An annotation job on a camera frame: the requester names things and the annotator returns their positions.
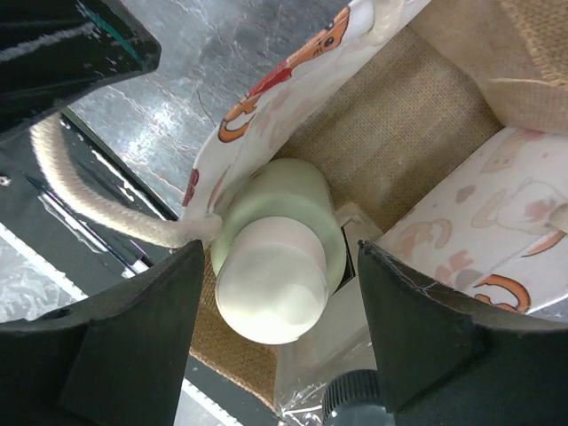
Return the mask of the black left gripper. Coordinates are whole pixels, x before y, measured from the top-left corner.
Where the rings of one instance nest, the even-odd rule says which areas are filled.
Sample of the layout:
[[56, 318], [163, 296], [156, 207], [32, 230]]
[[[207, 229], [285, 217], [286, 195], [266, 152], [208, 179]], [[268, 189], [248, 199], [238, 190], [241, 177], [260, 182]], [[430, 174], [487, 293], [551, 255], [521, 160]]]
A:
[[119, 1], [3, 1], [1, 138], [153, 72], [160, 57], [159, 42]]

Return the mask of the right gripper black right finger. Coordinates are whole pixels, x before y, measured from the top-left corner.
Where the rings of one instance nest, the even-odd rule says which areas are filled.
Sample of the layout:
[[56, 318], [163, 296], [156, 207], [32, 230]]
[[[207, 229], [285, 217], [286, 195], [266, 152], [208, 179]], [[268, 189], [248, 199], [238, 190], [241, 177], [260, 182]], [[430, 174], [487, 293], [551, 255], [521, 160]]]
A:
[[359, 246], [358, 274], [396, 424], [566, 424], [565, 324], [482, 303], [370, 241]]

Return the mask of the printed canvas tote bag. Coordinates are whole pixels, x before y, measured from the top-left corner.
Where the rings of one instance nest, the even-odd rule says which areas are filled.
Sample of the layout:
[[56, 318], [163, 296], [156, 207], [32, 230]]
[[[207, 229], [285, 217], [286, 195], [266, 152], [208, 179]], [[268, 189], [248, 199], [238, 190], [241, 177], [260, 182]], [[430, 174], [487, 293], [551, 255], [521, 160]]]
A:
[[[143, 177], [179, 182], [197, 162], [188, 224], [95, 194], [50, 123], [33, 144], [71, 207], [174, 248], [201, 235], [207, 199], [274, 155], [313, 162], [335, 203], [359, 205], [394, 255], [473, 296], [555, 319], [567, 313], [564, 1], [357, 1], [343, 44], [312, 52], [307, 20], [333, 1], [140, 1], [165, 39], [156, 75], [90, 95], [78, 114]], [[190, 154], [183, 154], [189, 146]]]

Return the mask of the square clear dark-cap bottle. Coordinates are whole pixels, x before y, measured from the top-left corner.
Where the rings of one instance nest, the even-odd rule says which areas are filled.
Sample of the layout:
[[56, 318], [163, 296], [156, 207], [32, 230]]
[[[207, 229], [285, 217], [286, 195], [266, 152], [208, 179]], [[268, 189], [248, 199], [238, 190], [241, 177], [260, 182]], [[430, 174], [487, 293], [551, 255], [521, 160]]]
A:
[[350, 425], [354, 409], [373, 408], [360, 424], [391, 425], [378, 390], [375, 354], [357, 271], [359, 244], [382, 232], [354, 203], [336, 213], [346, 246], [343, 277], [316, 325], [278, 349], [276, 414], [287, 425]]

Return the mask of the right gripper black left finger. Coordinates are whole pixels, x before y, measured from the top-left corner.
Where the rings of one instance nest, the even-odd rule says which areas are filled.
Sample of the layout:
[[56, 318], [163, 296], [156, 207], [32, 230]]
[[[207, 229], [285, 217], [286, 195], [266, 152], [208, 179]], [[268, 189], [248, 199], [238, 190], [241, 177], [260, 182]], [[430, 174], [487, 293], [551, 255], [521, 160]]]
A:
[[204, 280], [194, 241], [149, 270], [1, 326], [4, 425], [171, 425]]

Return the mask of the white cap cream bottle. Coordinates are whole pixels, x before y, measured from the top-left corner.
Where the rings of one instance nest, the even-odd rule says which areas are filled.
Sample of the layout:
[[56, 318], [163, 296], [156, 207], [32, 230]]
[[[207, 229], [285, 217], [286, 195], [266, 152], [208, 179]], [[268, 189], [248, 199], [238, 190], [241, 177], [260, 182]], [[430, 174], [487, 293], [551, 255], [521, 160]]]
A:
[[291, 343], [319, 320], [347, 248], [327, 180], [308, 162], [267, 163], [233, 198], [210, 248], [221, 317], [243, 337]]

